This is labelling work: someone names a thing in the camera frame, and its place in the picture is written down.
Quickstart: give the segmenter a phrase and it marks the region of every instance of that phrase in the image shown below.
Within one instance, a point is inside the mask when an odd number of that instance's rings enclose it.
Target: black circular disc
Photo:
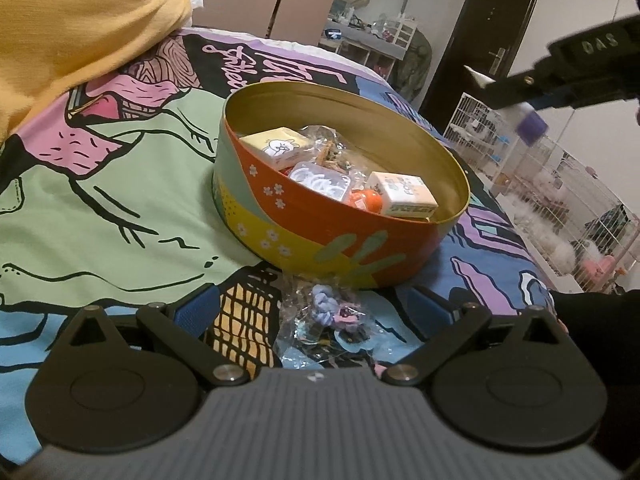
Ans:
[[[44,443],[96,454],[147,446],[195,412],[200,389],[191,371],[162,354],[82,346],[75,358],[34,378],[25,407]]]
[[[435,375],[431,400],[456,430],[486,446],[549,452],[585,442],[607,403],[590,368],[555,345],[464,354]]]

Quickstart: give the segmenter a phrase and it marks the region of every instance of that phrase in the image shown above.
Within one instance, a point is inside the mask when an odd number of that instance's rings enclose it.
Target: colorful patterned bedding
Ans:
[[[311,47],[185,29],[138,60],[75,88],[0,147],[0,454],[39,448],[24,393],[79,307],[110,314],[169,303],[213,282],[222,294],[207,343],[251,372],[389,364],[428,332],[408,294],[425,285],[496,314],[550,304],[522,240],[463,162],[472,203],[424,269],[404,285],[363,291],[383,328],[322,364],[271,347],[278,272],[223,226],[211,197],[223,101],[269,80],[334,86],[377,101],[442,139],[373,72]]]

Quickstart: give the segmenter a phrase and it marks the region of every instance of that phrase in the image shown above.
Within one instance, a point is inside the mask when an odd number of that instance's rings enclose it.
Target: blue gripper pad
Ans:
[[[219,312],[220,290],[212,283],[205,283],[167,307],[167,316],[196,338],[205,333]]]
[[[420,327],[426,327],[420,332],[425,339],[432,338],[461,317],[460,307],[424,286],[412,286],[407,302],[418,307],[412,310],[420,313]]]

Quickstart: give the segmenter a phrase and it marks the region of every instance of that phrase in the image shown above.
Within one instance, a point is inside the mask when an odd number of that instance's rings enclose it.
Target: door handle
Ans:
[[[491,56],[494,56],[494,62],[492,63],[491,68],[489,69],[490,75],[495,75],[495,73],[498,72],[498,67],[500,66],[500,63],[502,62],[502,59],[504,58],[504,55],[506,53],[507,53],[507,50],[502,47],[498,49],[497,54],[494,52],[489,52]]]

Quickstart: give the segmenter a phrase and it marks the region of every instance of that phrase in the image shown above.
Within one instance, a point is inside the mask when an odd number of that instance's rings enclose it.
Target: orange ball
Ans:
[[[366,209],[372,213],[382,211],[382,197],[373,189],[359,189],[351,191],[348,204],[359,209]]]

